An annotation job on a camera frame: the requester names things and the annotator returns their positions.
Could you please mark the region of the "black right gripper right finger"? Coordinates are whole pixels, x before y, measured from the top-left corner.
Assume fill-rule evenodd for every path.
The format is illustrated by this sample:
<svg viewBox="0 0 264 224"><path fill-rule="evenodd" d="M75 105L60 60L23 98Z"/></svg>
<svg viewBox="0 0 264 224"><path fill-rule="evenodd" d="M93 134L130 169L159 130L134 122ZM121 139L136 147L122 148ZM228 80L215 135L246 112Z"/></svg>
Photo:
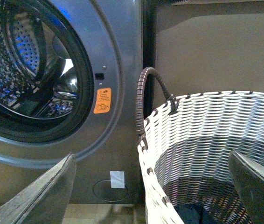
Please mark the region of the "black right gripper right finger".
<svg viewBox="0 0 264 224"><path fill-rule="evenodd" d="M228 166L235 189L254 224L264 224L264 166L233 150Z"/></svg>

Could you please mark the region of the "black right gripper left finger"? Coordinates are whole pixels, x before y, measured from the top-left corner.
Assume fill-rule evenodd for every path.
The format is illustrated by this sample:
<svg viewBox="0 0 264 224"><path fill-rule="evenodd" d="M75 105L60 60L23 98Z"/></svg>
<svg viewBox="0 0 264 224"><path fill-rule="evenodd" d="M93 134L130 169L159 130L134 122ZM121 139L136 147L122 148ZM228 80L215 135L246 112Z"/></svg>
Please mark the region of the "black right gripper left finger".
<svg viewBox="0 0 264 224"><path fill-rule="evenodd" d="M0 207L0 224L61 224L75 175L76 160L68 154Z"/></svg>

